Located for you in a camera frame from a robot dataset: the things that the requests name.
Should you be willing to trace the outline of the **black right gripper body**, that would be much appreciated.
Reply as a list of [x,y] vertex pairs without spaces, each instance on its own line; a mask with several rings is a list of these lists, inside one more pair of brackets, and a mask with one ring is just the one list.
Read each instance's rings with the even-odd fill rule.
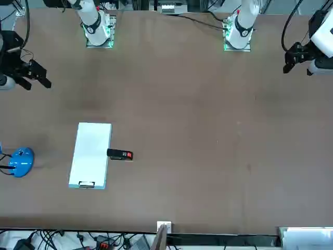
[[21,38],[15,31],[1,31],[1,74],[12,78],[26,77],[29,64],[21,60]]

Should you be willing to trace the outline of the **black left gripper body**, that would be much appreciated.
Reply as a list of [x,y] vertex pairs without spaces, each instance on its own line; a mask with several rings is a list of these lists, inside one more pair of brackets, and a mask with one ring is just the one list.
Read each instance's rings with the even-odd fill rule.
[[311,61],[316,58],[317,47],[314,44],[297,45],[296,63]]

